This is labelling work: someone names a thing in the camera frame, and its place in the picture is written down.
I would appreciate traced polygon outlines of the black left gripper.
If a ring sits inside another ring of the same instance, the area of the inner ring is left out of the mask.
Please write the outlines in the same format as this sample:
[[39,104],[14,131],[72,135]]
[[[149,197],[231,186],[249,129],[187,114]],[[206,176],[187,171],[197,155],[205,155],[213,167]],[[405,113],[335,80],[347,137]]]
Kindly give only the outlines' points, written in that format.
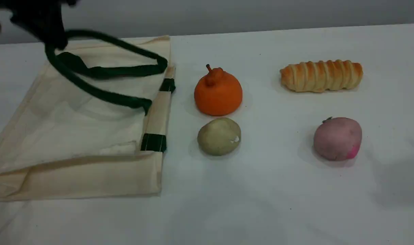
[[0,9],[12,13],[11,23],[22,28],[46,45],[59,50],[67,47],[61,7],[75,6],[77,0],[0,0]]

